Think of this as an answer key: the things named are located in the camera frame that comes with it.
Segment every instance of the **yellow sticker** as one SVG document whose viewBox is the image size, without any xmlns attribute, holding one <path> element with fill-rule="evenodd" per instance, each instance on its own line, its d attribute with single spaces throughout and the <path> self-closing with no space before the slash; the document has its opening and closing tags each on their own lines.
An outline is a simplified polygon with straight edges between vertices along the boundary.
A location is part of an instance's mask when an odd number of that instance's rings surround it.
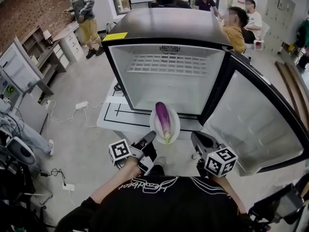
<svg viewBox="0 0 309 232">
<path fill-rule="evenodd" d="M 118 40 L 118 39 L 123 39 L 127 33 L 113 33 L 113 34 L 108 34 L 105 36 L 103 41 L 110 41 L 110 40 Z"/>
</svg>

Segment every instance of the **shoe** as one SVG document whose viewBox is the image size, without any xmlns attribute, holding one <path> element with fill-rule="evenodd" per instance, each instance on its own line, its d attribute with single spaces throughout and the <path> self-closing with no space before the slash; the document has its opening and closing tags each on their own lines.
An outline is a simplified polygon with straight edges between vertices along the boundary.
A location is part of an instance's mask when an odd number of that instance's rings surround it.
<svg viewBox="0 0 309 232">
<path fill-rule="evenodd" d="M 104 48 L 103 47 L 99 47 L 98 50 L 97 50 L 97 53 L 96 53 L 96 56 L 100 56 L 104 53 Z"/>
<path fill-rule="evenodd" d="M 49 155 L 52 156 L 54 154 L 54 141 L 50 139 L 48 142 L 49 142 L 49 146 L 50 146 Z"/>
<path fill-rule="evenodd" d="M 161 167 L 164 167 L 166 165 L 166 157 L 158 157 L 154 160 L 154 165 L 160 165 Z"/>
<path fill-rule="evenodd" d="M 96 49 L 92 49 L 92 50 L 89 50 L 88 51 L 88 54 L 86 56 L 86 59 L 90 59 L 94 54 L 97 53 L 97 50 Z"/>
</svg>

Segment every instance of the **white bowl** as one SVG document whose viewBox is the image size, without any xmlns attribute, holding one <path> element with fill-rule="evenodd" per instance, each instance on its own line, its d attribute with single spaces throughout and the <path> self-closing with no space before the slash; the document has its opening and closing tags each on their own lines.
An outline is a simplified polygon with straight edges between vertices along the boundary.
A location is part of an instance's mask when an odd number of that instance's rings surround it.
<svg viewBox="0 0 309 232">
<path fill-rule="evenodd" d="M 179 133 L 180 133 L 180 120 L 179 120 L 179 117 L 178 117 L 178 114 L 175 112 L 174 109 L 172 108 L 169 108 L 167 106 L 167 109 L 168 109 L 168 113 L 169 113 L 169 120 L 170 120 L 170 134 L 171 134 L 171 139 L 168 143 L 171 144 L 173 143 L 179 136 Z M 156 139 L 162 143 L 162 144 L 167 144 L 165 142 L 165 139 L 164 139 L 164 134 L 163 134 L 163 130 L 162 130 L 162 126 L 161 126 L 161 123 L 160 123 L 160 120 L 158 118 L 158 116 L 156 115 L 156 111 L 155 109 L 151 112 L 150 114 L 150 129 L 152 131 L 155 131 L 156 132 Z"/>
</svg>

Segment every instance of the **eggplant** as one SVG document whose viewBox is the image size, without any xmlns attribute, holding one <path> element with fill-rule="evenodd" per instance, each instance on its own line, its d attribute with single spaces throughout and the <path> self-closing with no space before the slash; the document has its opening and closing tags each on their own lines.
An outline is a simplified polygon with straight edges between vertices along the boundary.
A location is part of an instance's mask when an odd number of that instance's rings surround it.
<svg viewBox="0 0 309 232">
<path fill-rule="evenodd" d="M 155 105 L 155 111 L 162 126 L 165 143 L 168 144 L 172 137 L 170 132 L 170 119 L 168 109 L 166 108 L 164 103 L 158 102 Z"/>
</svg>

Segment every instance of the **black shoe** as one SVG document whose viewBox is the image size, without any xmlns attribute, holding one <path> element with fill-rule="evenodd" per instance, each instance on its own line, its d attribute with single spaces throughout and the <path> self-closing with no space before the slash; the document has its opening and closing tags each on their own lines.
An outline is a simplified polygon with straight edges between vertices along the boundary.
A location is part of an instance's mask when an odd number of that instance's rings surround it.
<svg viewBox="0 0 309 232">
<path fill-rule="evenodd" d="M 104 48 L 103 47 L 99 47 L 96 53 L 96 56 L 100 56 L 104 53 Z"/>
<path fill-rule="evenodd" d="M 90 59 L 96 53 L 97 53 L 96 49 L 89 50 L 89 52 L 88 52 L 88 54 L 86 56 L 86 59 Z"/>
</svg>

